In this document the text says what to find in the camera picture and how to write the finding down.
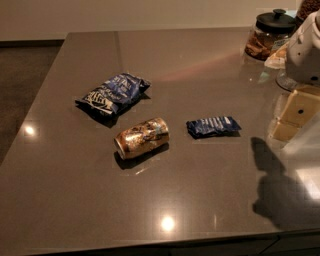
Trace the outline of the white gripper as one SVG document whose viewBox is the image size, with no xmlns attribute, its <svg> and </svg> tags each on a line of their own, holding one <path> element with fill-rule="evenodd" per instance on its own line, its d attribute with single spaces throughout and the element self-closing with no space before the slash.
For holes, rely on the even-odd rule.
<svg viewBox="0 0 320 256">
<path fill-rule="evenodd" d="M 286 54 L 286 74 L 298 83 L 320 84 L 320 10 L 311 13 L 292 35 Z M 271 132 L 291 140 L 320 111 L 320 88 L 294 89 Z"/>
</svg>

